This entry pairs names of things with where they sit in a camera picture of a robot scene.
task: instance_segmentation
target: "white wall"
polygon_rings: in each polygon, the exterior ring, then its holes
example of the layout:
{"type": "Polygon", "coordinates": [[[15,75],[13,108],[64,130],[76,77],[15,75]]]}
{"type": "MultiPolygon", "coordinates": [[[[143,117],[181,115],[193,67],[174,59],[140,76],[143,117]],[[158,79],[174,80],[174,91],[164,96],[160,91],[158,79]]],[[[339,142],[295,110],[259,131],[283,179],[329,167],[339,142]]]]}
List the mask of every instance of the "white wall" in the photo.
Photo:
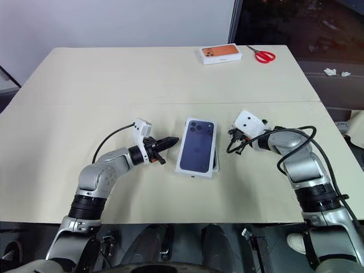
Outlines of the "white wall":
{"type": "Polygon", "coordinates": [[[55,47],[211,46],[234,0],[0,0],[0,64],[20,84],[55,47]]]}

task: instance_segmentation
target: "phone box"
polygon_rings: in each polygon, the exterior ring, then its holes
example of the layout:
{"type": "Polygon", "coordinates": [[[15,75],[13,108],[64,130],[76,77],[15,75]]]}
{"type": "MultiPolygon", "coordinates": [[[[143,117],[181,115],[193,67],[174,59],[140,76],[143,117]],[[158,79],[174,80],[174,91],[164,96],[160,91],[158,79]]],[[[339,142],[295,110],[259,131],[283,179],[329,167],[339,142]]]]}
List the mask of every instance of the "phone box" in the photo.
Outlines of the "phone box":
{"type": "Polygon", "coordinates": [[[236,44],[223,44],[215,47],[200,48],[202,64],[218,64],[226,61],[237,61],[243,56],[236,44]]]}
{"type": "Polygon", "coordinates": [[[217,122],[188,118],[183,132],[176,172],[212,177],[217,122]]]}

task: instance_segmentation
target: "white paper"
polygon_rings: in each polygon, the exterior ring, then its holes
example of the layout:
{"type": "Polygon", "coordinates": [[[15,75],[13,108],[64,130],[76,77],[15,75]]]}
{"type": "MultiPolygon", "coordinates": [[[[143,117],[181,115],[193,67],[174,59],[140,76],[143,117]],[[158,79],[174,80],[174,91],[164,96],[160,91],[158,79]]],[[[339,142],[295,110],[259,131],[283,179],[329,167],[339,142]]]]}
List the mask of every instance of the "white paper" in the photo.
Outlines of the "white paper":
{"type": "Polygon", "coordinates": [[[348,77],[350,75],[351,75],[350,72],[341,72],[341,77],[348,77]]]}
{"type": "Polygon", "coordinates": [[[330,69],[330,68],[327,68],[324,70],[325,74],[328,75],[328,76],[334,76],[336,75],[336,69],[330,69]]]}

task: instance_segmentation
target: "floor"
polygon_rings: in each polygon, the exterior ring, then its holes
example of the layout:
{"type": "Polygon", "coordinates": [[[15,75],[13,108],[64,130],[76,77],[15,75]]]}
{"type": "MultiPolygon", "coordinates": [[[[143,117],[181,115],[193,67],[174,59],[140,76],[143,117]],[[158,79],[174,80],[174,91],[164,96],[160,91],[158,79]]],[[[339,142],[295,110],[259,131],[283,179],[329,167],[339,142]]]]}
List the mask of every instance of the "floor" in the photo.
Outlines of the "floor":
{"type": "MultiPolygon", "coordinates": [[[[110,232],[116,235],[117,247],[111,260],[118,265],[133,240],[147,225],[103,225],[98,235],[103,236],[110,232]]],[[[201,264],[201,230],[205,224],[175,225],[175,241],[173,245],[172,261],[201,264]]],[[[261,272],[256,253],[251,251],[250,245],[240,235],[242,224],[220,224],[226,233],[235,256],[237,272],[261,272]]],[[[301,232],[303,225],[276,225],[261,227],[247,226],[257,236],[264,236],[267,240],[268,250],[274,272],[314,272],[308,265],[306,257],[288,247],[286,235],[291,232],[301,232]]],[[[22,242],[24,248],[24,262],[35,259],[44,259],[48,248],[57,232],[57,225],[46,224],[19,224],[1,222],[0,229],[8,229],[7,233],[0,234],[0,253],[13,239],[22,242]],[[11,232],[12,229],[24,229],[21,233],[11,232]]]]}

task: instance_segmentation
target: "phone image on box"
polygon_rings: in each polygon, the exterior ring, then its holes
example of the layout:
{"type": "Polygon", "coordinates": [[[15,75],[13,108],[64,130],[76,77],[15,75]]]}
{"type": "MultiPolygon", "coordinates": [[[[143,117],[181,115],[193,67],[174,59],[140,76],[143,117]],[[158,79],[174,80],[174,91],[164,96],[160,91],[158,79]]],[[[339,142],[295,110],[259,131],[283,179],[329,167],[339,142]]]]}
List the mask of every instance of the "phone image on box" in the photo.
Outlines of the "phone image on box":
{"type": "Polygon", "coordinates": [[[191,120],[188,122],[180,168],[207,173],[210,168],[214,124],[212,122],[191,120]]]}

